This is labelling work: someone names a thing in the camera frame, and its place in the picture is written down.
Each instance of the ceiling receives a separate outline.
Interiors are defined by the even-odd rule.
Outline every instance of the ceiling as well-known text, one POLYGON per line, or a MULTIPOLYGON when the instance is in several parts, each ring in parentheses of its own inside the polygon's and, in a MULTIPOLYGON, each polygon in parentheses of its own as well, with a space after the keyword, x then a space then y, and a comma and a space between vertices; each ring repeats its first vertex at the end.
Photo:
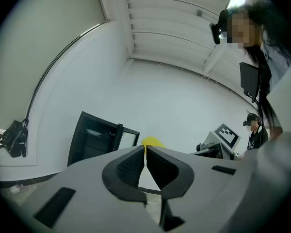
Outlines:
POLYGON ((229 0, 102 0, 109 19, 121 22, 128 56, 175 65, 227 86, 240 96, 243 50, 215 45, 209 24, 229 0))

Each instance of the metal rail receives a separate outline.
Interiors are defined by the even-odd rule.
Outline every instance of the metal rail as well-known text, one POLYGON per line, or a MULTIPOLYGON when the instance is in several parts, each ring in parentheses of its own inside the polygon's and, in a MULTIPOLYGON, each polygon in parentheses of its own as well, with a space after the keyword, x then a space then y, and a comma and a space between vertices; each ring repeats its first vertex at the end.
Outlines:
POLYGON ((92 30, 100 27, 101 25, 105 24, 109 22, 109 20, 106 20, 100 24, 97 24, 96 26, 90 28, 89 30, 85 31, 84 33, 80 34, 77 38, 75 38, 73 41, 71 41, 54 59, 53 61, 50 63, 50 65, 48 66, 48 68, 44 71, 44 73, 42 74, 37 86, 35 87, 34 89, 34 92, 33 92, 33 95, 32 95, 32 98, 31 98, 31 101, 30 101, 30 104, 28 106, 28 109, 27 109, 27 113, 26 113, 26 119, 28 121, 28 117, 29 117, 29 113, 30 113, 30 110, 31 110, 31 107, 32 107, 32 104, 33 104, 33 101, 34 101, 34 98, 43 82, 43 80, 45 79, 45 77, 47 76, 47 74, 49 73, 49 71, 52 69, 53 65, 56 63, 56 61, 59 60, 60 57, 62 57, 62 55, 73 45, 75 44, 78 40, 80 40, 82 37, 84 37, 85 35, 87 35, 89 32, 91 32, 92 30))

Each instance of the person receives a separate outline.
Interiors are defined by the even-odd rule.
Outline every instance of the person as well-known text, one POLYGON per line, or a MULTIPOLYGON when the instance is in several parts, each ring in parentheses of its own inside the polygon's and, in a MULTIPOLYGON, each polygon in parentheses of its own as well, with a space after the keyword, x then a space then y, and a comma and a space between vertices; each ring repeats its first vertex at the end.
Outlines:
POLYGON ((261 120, 258 115, 250 113, 247 116, 244 126, 247 126, 252 131, 247 150, 258 149, 262 144, 268 141, 268 134, 265 128, 262 128, 261 120))
POLYGON ((275 139, 282 129, 266 96, 291 65, 291 28, 288 22, 271 2, 260 0, 223 10, 216 27, 227 37, 228 43, 237 43, 252 63, 261 68, 261 109, 258 112, 261 118, 265 114, 270 139, 275 139))

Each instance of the black t-shirt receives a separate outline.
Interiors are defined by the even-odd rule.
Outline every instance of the black t-shirt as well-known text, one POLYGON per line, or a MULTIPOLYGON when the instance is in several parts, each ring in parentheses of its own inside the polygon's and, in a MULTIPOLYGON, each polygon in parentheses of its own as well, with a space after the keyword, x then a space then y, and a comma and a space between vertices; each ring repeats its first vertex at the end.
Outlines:
MULTIPOLYGON (((254 134, 253 132, 251 133, 251 136, 249 138, 248 150, 252 149, 258 149, 260 147, 260 137, 262 134, 262 130, 257 130, 257 132, 254 134)), ((261 145, 263 145, 264 142, 268 141, 268 134, 265 128, 263 128, 263 138, 261 139, 261 145)))

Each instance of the computer monitor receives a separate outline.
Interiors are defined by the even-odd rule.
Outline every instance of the computer monitor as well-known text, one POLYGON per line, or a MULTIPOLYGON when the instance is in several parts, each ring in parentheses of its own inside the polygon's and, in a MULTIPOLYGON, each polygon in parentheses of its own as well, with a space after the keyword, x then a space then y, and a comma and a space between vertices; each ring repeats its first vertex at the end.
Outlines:
POLYGON ((259 69, 245 62, 240 62, 239 67, 241 70, 241 87, 245 94, 248 93, 252 97, 251 101, 254 103, 259 90, 259 69))

